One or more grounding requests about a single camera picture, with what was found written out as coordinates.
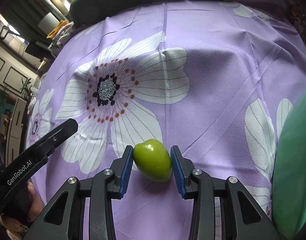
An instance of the flower petal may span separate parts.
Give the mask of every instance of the flower petal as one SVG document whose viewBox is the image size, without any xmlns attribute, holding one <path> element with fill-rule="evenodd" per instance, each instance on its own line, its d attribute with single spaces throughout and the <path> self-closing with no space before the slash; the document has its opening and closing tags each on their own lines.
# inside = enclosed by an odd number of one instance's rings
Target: flower petal
<svg viewBox="0 0 306 240">
<path fill-rule="evenodd" d="M 32 129 L 32 122 L 31 122 L 31 119 L 30 119 L 29 126 L 28 126 L 28 129 L 27 129 L 27 135 L 26 135 L 26 148 L 28 148 L 31 145 L 30 142 L 29 142 L 31 129 Z"/>
<path fill-rule="evenodd" d="M 118 55 L 126 49 L 126 47 L 131 43 L 132 39 L 123 39 L 112 46 L 105 48 L 101 54 L 98 56 L 97 64 L 110 62 L 113 59 L 117 59 Z"/>
<path fill-rule="evenodd" d="M 66 85 L 64 98 L 56 120 L 80 116 L 86 110 L 87 83 L 78 79 L 71 79 Z"/>
<path fill-rule="evenodd" d="M 44 135 L 46 135 L 50 131 L 50 127 L 51 127 L 51 123 L 50 123 L 51 114 L 52 114 L 52 107 L 50 107 L 42 115 L 40 127 L 39 127 L 39 130 L 38 130 L 39 138 L 43 137 Z"/>
<path fill-rule="evenodd" d="M 89 34 L 91 31 L 93 31 L 97 26 L 99 25 L 99 23 L 96 23 L 94 25 L 92 25 L 91 27 L 87 28 L 87 31 L 85 32 L 85 34 Z"/>
<path fill-rule="evenodd" d="M 173 104 L 189 91 L 189 78 L 183 71 L 186 51 L 182 48 L 161 50 L 143 59 L 137 67 L 139 84 L 132 88 L 136 97 L 158 104 Z"/>
<path fill-rule="evenodd" d="M 75 35 L 74 39 L 78 39 L 79 37 L 81 37 L 85 32 L 87 32 L 88 28 L 80 31 L 77 35 Z"/>
<path fill-rule="evenodd" d="M 42 99 L 41 99 L 41 103 L 40 103 L 40 106 L 39 106 L 39 112 L 40 113 L 43 113 L 46 109 L 46 107 L 48 106 L 51 98 L 52 98 L 52 95 L 53 95 L 53 91 L 54 89 L 51 89 L 49 91 L 49 89 L 44 93 Z"/>
<path fill-rule="evenodd" d="M 260 99 L 247 107 L 244 120 L 247 146 L 253 162 L 258 171 L 270 180 L 274 168 L 275 136 L 272 121 Z"/>
<path fill-rule="evenodd" d="M 243 16 L 246 18 L 250 18 L 252 16 L 252 10 L 242 4 L 239 7 L 234 8 L 233 12 L 235 12 L 239 16 Z"/>
<path fill-rule="evenodd" d="M 256 10 L 256 9 L 253 9 L 253 11 L 264 21 L 270 23 L 270 18 L 268 15 L 266 15 L 265 13 L 259 11 L 259 10 Z"/>
<path fill-rule="evenodd" d="M 277 138 L 280 139 L 280 133 L 282 132 L 282 128 L 288 113 L 291 111 L 293 105 L 291 101 L 287 98 L 283 98 L 277 107 L 276 113 L 276 130 L 277 130 Z"/>
<path fill-rule="evenodd" d="M 246 189 L 251 193 L 256 202 L 261 206 L 261 208 L 266 212 L 266 208 L 271 204 L 270 195 L 271 192 L 267 187 L 252 187 L 245 186 Z"/>
<path fill-rule="evenodd" d="M 129 47 L 119 56 L 119 58 L 135 58 L 138 55 L 154 51 L 159 46 L 160 42 L 163 42 L 165 40 L 165 33 L 163 31 L 160 31 L 159 33 L 154 34 L 153 36 L 148 37 L 143 41 L 140 41 Z"/>
<path fill-rule="evenodd" d="M 223 5 L 223 6 L 238 6 L 239 3 L 237 2 L 219 2 L 219 5 Z"/>
<path fill-rule="evenodd" d="M 34 117 L 36 116 L 36 114 L 38 113 L 39 106 L 40 106 L 39 100 L 37 100 L 37 101 L 35 102 L 35 104 L 34 104 L 34 107 L 33 107 L 33 110 L 32 110 L 32 115 L 31 115 L 30 120 L 33 120 Z"/>
<path fill-rule="evenodd" d="M 106 148 L 108 122 L 103 124 L 86 117 L 79 124 L 78 131 L 61 145 L 65 161 L 79 162 L 81 172 L 89 174 L 102 161 Z"/>
<path fill-rule="evenodd" d="M 155 115 L 138 102 L 132 100 L 125 113 L 111 124 L 113 149 L 120 158 L 127 145 L 136 145 L 155 138 L 162 142 L 162 132 Z"/>
<path fill-rule="evenodd" d="M 79 77 L 86 79 L 87 76 L 88 76 L 88 72 L 89 72 L 89 69 L 90 69 L 92 63 L 93 63 L 93 61 L 88 62 L 88 63 L 84 63 L 83 65 L 79 66 L 74 71 L 74 73 L 77 74 Z"/>
</svg>

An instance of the flower center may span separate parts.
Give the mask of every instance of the flower center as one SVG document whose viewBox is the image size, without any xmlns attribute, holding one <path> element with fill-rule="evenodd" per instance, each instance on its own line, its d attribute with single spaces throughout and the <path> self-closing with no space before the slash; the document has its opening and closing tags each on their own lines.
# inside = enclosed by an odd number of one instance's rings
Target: flower center
<svg viewBox="0 0 306 240">
<path fill-rule="evenodd" d="M 106 106 L 111 101 L 111 106 L 115 104 L 114 96 L 119 90 L 120 85 L 116 83 L 117 77 L 115 73 L 111 76 L 106 75 L 105 78 L 100 77 L 97 84 L 97 90 L 93 93 L 93 97 L 97 98 L 97 105 Z"/>
<path fill-rule="evenodd" d="M 115 91 L 115 84 L 112 79 L 109 78 L 101 82 L 100 86 L 97 89 L 98 98 L 101 100 L 108 100 L 113 95 Z"/>
<path fill-rule="evenodd" d="M 33 135 L 35 135 L 37 129 L 38 129 L 38 121 L 34 121 L 34 124 L 32 126 L 32 134 Z"/>
</svg>

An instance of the white flower print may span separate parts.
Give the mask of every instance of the white flower print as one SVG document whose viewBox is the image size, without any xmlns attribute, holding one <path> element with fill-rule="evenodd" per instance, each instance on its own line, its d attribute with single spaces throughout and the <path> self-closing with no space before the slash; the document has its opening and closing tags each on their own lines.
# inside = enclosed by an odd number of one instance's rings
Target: white flower print
<svg viewBox="0 0 306 240">
<path fill-rule="evenodd" d="M 34 105 L 28 127 L 26 147 L 29 147 L 35 143 L 38 139 L 46 135 L 50 130 L 52 107 L 50 107 L 47 111 L 46 108 L 52 98 L 52 94 L 53 89 L 50 91 L 47 90 L 43 95 L 41 102 L 37 100 Z"/>
<path fill-rule="evenodd" d="M 81 37 L 83 34 L 85 34 L 85 35 L 89 34 L 89 33 L 90 33 L 91 31 L 93 31 L 100 23 L 101 23 L 101 22 L 96 23 L 96 24 L 94 24 L 94 25 L 92 25 L 92 26 L 90 26 L 90 27 L 88 27 L 88 28 L 86 28 L 86 29 L 80 31 L 77 35 L 75 35 L 74 39 L 75 39 L 75 40 L 78 39 L 78 38 Z"/>
<path fill-rule="evenodd" d="M 67 86 L 56 119 L 85 116 L 78 132 L 61 146 L 67 162 L 79 162 L 84 174 L 101 164 L 110 127 L 114 152 L 121 157 L 125 146 L 149 138 L 162 141 L 161 128 L 154 113 L 137 98 L 172 104 L 189 91 L 183 71 L 186 51 L 182 48 L 160 50 L 134 63 L 141 54 L 156 50 L 165 41 L 159 32 L 127 48 L 123 39 L 105 48 L 92 62 L 78 67 Z"/>
<path fill-rule="evenodd" d="M 219 5 L 226 7 L 235 7 L 233 8 L 233 12 L 245 18 L 250 18 L 252 16 L 252 13 L 255 12 L 262 20 L 266 21 L 267 23 L 270 23 L 270 18 L 268 15 L 259 10 L 251 9 L 243 4 L 237 2 L 219 2 Z"/>
<path fill-rule="evenodd" d="M 280 134 L 291 102 L 284 98 L 276 114 L 276 129 Z M 260 99 L 251 103 L 245 113 L 245 135 L 248 149 L 257 170 L 267 179 L 269 187 L 245 186 L 269 218 L 272 217 L 272 175 L 275 162 L 275 133 L 272 120 L 265 112 Z"/>
<path fill-rule="evenodd" d="M 276 113 L 276 131 L 277 139 L 280 139 L 280 133 L 282 132 L 283 125 L 285 123 L 288 113 L 291 111 L 293 105 L 287 98 L 283 98 L 277 107 Z"/>
</svg>

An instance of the metal screw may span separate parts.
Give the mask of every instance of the metal screw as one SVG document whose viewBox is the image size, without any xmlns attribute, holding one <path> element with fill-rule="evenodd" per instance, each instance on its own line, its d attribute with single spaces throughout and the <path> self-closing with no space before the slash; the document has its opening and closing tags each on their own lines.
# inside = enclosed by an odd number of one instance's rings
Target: metal screw
<svg viewBox="0 0 306 240">
<path fill-rule="evenodd" d="M 71 177 L 71 178 L 69 178 L 69 179 L 68 179 L 68 182 L 69 182 L 70 184 L 76 183 L 76 177 Z"/>
<path fill-rule="evenodd" d="M 237 182 L 237 178 L 235 178 L 235 177 L 229 177 L 229 181 L 230 181 L 231 183 L 236 183 L 236 182 Z"/>
<path fill-rule="evenodd" d="M 194 169 L 194 170 L 193 170 L 193 173 L 194 173 L 195 175 L 201 175 L 201 174 L 202 174 L 202 171 L 201 171 L 200 169 Z"/>
<path fill-rule="evenodd" d="M 103 171 L 103 174 L 104 175 L 111 175 L 112 174 L 112 170 L 111 169 L 105 169 L 104 171 Z"/>
</svg>

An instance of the potted plant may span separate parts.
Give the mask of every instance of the potted plant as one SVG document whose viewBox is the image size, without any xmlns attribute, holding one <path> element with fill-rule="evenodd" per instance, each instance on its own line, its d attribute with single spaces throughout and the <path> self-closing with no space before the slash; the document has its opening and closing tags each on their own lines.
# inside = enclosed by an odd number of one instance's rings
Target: potted plant
<svg viewBox="0 0 306 240">
<path fill-rule="evenodd" d="M 0 92 L 0 106 L 4 106 L 5 102 L 7 101 L 7 98 L 8 98 L 8 93 L 7 93 L 7 89 L 8 89 L 8 86 L 5 85 L 3 87 L 3 89 L 1 89 L 1 92 Z"/>
<path fill-rule="evenodd" d="M 25 82 L 23 82 L 23 79 L 21 79 L 22 81 L 22 88 L 21 88 L 21 96 L 25 101 L 28 101 L 28 98 L 30 96 L 30 89 L 32 86 L 29 87 L 29 85 L 31 84 L 31 78 L 27 79 Z"/>
</svg>

